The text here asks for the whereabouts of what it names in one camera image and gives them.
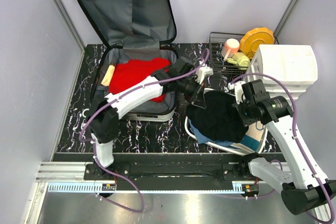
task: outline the pink cup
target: pink cup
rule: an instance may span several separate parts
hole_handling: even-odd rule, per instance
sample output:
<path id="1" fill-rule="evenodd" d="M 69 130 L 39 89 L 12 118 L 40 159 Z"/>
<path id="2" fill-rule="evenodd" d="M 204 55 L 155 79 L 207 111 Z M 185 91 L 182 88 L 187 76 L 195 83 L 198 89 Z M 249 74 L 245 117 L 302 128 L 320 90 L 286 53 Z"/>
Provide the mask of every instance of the pink cup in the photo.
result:
<path id="1" fill-rule="evenodd" d="M 239 41 L 236 39 L 228 39 L 223 47 L 221 55 L 224 57 L 224 61 L 232 56 L 239 50 Z"/>

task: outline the open suitcase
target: open suitcase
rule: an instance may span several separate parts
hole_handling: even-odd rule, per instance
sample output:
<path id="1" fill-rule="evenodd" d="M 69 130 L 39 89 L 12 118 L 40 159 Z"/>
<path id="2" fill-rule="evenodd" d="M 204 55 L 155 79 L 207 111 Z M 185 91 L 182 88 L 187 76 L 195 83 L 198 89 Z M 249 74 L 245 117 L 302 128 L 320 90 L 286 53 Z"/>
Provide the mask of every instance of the open suitcase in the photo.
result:
<path id="1" fill-rule="evenodd" d="M 169 0 L 77 0 L 91 25 L 107 47 L 99 63 L 91 99 L 106 96 L 108 87 L 101 81 L 110 64 L 130 59 L 165 58 L 175 63 L 177 53 L 165 47 L 176 37 L 176 25 Z M 147 101 L 125 115 L 124 119 L 168 121 L 178 103 L 175 92 L 163 102 Z"/>

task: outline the gray wall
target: gray wall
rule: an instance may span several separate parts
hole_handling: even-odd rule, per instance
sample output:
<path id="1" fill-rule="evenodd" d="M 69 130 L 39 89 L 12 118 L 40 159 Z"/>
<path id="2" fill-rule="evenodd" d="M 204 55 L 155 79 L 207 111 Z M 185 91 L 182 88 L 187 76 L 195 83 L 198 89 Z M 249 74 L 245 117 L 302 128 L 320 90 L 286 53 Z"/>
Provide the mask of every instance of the gray wall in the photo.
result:
<path id="1" fill-rule="evenodd" d="M 52 0 L 0 6 L 0 223 L 18 224 L 51 155 L 80 50 Z"/>
<path id="2" fill-rule="evenodd" d="M 330 179 L 336 179 L 335 32 L 335 0 L 300 0 L 279 36 L 282 44 L 313 47 L 319 79 L 297 101 L 298 126 Z"/>
<path id="3" fill-rule="evenodd" d="M 209 33 L 275 29 L 290 0 L 170 0 L 177 25 L 175 42 L 208 42 Z M 76 0 L 62 0 L 82 40 L 101 43 Z"/>

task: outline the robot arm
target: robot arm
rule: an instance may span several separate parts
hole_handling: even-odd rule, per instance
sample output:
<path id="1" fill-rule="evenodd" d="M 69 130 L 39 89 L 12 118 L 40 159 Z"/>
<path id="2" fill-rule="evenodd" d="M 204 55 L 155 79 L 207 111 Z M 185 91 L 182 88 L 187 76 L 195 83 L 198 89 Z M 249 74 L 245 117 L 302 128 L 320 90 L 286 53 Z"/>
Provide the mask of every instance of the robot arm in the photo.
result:
<path id="1" fill-rule="evenodd" d="M 326 198 L 316 177 L 326 187 L 330 198 L 336 195 L 336 180 L 328 180 L 306 146 L 299 130 L 297 138 L 317 175 L 305 161 L 292 133 L 293 111 L 284 97 L 271 98 L 261 80 L 236 82 L 236 107 L 242 122 L 250 125 L 261 121 L 276 139 L 291 171 L 291 175 L 269 164 L 258 154 L 243 157 L 239 172 L 244 177 L 258 177 L 281 194 L 289 211 L 300 214 L 326 203 Z"/>
<path id="2" fill-rule="evenodd" d="M 138 105 L 167 92 L 177 90 L 183 93 L 191 104 L 205 108 L 203 81 L 205 77 L 213 74 L 212 68 L 202 66 L 196 71 L 194 78 L 164 82 L 164 80 L 177 78 L 190 72 L 193 67 L 186 58 L 180 57 L 174 65 L 152 73 L 151 76 L 134 86 L 135 89 L 131 87 L 118 94 L 109 93 L 106 97 L 94 98 L 89 117 L 102 106 L 115 101 L 95 117 L 89 126 L 91 136 L 96 142 L 97 159 L 103 167 L 108 167 L 113 163 L 113 139 L 119 133 L 119 120 Z"/>

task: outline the dish rack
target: dish rack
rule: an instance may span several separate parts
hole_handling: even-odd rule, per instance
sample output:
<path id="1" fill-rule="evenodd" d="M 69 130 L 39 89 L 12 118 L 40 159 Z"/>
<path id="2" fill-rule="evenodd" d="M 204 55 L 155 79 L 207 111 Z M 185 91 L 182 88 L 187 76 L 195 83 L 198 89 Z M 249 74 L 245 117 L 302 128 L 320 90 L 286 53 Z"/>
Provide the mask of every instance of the dish rack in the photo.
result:
<path id="1" fill-rule="evenodd" d="M 223 75 L 232 75 L 238 76 L 246 72 L 248 67 L 238 67 L 231 63 L 224 61 L 223 56 L 221 55 L 224 43 L 228 39 L 236 39 L 240 41 L 245 34 L 232 34 L 232 33 L 217 33 L 212 32 L 209 36 L 209 47 L 210 47 L 210 64 L 214 70 L 214 73 L 223 74 Z M 279 44 L 278 39 L 275 37 L 275 43 Z"/>

